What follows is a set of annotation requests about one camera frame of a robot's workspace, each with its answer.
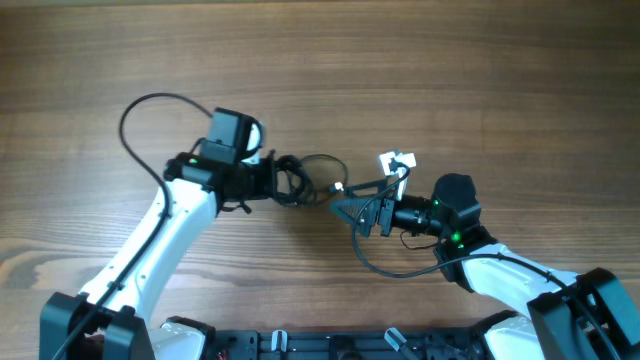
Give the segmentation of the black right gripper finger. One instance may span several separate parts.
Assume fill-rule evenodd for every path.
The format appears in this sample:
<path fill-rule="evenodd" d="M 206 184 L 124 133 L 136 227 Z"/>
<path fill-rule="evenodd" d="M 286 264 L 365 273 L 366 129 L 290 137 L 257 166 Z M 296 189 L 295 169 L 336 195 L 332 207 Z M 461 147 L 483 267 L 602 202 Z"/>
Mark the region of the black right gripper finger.
<path fill-rule="evenodd" d="M 390 183 L 388 178 L 347 186 L 343 189 L 345 196 L 357 196 L 358 192 L 372 190 L 373 196 L 384 194 L 393 188 L 394 183 Z"/>
<path fill-rule="evenodd" d="M 368 238 L 373 227 L 373 200 L 370 197 L 354 197 L 336 200 L 331 212 L 345 223 L 354 225 L 356 231 Z"/>

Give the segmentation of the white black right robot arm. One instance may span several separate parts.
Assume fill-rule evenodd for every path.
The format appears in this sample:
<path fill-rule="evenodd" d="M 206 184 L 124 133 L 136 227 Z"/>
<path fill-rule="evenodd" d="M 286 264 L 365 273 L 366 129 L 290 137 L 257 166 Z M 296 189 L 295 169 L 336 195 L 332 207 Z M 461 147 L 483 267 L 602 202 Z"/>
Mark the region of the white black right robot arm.
<path fill-rule="evenodd" d="M 639 311 L 617 277 L 603 268 L 578 274 L 543 266 L 498 242 L 481 224 L 481 207 L 470 176 L 450 173 L 430 198 L 403 195 L 399 184 L 330 186 L 343 199 L 332 211 L 349 223 L 352 236 L 382 235 L 394 228 L 429 235 L 437 259 L 433 271 L 471 293 L 491 297 L 509 312 L 480 331 L 493 359 L 636 359 Z"/>

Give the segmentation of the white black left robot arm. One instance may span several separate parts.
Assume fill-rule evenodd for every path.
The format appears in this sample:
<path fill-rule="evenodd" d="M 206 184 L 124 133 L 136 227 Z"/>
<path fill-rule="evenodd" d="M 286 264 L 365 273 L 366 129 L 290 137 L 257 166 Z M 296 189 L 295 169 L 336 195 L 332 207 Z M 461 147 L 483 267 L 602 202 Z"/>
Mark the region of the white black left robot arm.
<path fill-rule="evenodd" d="M 56 293 L 40 315 L 42 359 L 203 359 L 213 327 L 175 317 L 148 326 L 169 278 L 220 212 L 265 198 L 263 127 L 217 108 L 207 137 L 170 159 L 153 204 L 109 263 L 75 296 Z"/>

